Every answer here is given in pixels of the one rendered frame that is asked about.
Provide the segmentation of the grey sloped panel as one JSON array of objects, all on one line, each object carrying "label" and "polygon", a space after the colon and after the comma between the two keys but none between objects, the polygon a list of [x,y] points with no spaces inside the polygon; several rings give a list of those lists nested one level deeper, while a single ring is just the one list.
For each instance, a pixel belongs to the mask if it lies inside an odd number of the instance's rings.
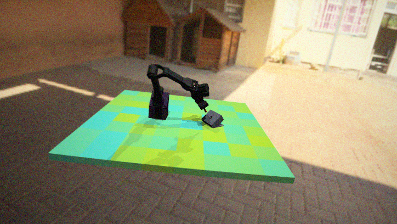
[{"label": "grey sloped panel", "polygon": [[224,126],[221,124],[223,117],[213,110],[210,110],[201,120],[212,128]]}]

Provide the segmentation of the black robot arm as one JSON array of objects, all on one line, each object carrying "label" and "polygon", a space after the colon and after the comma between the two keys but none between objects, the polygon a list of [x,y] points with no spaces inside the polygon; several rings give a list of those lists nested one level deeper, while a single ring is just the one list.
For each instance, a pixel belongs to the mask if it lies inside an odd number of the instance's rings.
[{"label": "black robot arm", "polygon": [[[158,68],[162,69],[163,72],[157,74]],[[151,99],[153,103],[161,103],[163,95],[163,87],[160,86],[158,79],[161,77],[168,77],[169,79],[179,83],[183,89],[190,91],[192,96],[201,93],[201,98],[209,97],[209,86],[207,83],[198,84],[198,81],[190,79],[188,77],[184,78],[174,71],[170,70],[168,67],[164,67],[157,64],[149,65],[148,78],[151,79],[153,90]],[[195,84],[194,84],[195,83]]]}]

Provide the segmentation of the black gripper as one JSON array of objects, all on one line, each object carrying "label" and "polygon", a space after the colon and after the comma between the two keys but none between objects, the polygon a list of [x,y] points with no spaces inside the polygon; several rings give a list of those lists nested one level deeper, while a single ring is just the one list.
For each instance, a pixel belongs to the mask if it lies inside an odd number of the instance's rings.
[{"label": "black gripper", "polygon": [[205,100],[203,100],[203,98],[201,98],[201,93],[198,93],[195,96],[191,95],[191,97],[192,97],[192,99],[195,100],[195,102],[198,104],[198,106],[200,107],[201,110],[205,109],[207,106],[209,106],[208,103]]}]

